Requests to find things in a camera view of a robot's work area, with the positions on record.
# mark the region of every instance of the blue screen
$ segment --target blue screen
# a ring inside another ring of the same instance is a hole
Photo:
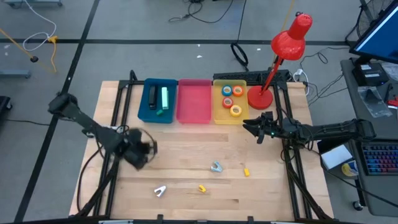
[[[398,4],[368,33],[355,51],[398,61]]]

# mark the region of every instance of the red desk lamp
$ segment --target red desk lamp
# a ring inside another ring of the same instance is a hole
[[[298,15],[293,21],[289,30],[278,34],[271,41],[272,50],[277,55],[273,68],[263,86],[254,86],[248,91],[248,102],[251,107],[257,110],[268,108],[273,100],[271,91],[268,90],[272,78],[278,71],[283,60],[298,60],[305,50],[304,36],[311,28],[312,18],[307,14]]]

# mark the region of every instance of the lamp base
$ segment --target lamp base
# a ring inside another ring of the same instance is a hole
[[[271,91],[266,90],[264,94],[260,95],[261,86],[254,86],[248,91],[248,102],[251,107],[257,110],[267,109],[272,100],[274,100],[274,96]]]

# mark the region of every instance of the computer monitor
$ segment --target computer monitor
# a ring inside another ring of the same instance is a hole
[[[398,64],[398,0],[381,12],[349,52],[361,56],[356,63],[374,58]]]

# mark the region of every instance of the wooden tabletop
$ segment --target wooden tabletop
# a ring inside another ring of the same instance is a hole
[[[100,124],[111,122],[117,87],[118,82],[102,83],[94,115]],[[311,124],[304,86],[288,83],[288,88],[294,118]],[[241,125],[180,124],[176,120],[172,124],[144,123],[137,117],[142,89],[143,85],[133,86],[127,125],[146,129],[157,140],[159,152],[140,171],[126,161],[120,163],[111,218],[156,219],[163,214],[164,219],[172,220],[247,220],[248,216],[257,221],[294,220],[280,139],[266,136],[258,145]],[[280,98],[285,105],[282,92]],[[267,111],[276,114],[275,102]],[[252,108],[249,112],[251,118],[261,113]],[[89,139],[82,166],[96,150],[95,140]],[[332,217],[319,156],[307,150],[301,150],[301,156],[308,191]],[[214,161],[222,165],[221,173],[210,170]],[[97,155],[83,175],[82,206],[98,186],[102,163]],[[244,168],[249,169],[249,177],[244,176]],[[206,187],[205,194],[198,190],[200,184]],[[158,198],[154,190],[162,185],[167,190]],[[297,188],[296,192],[304,217],[301,193]],[[102,205],[104,213],[105,200]],[[70,214],[76,212],[75,193]]]

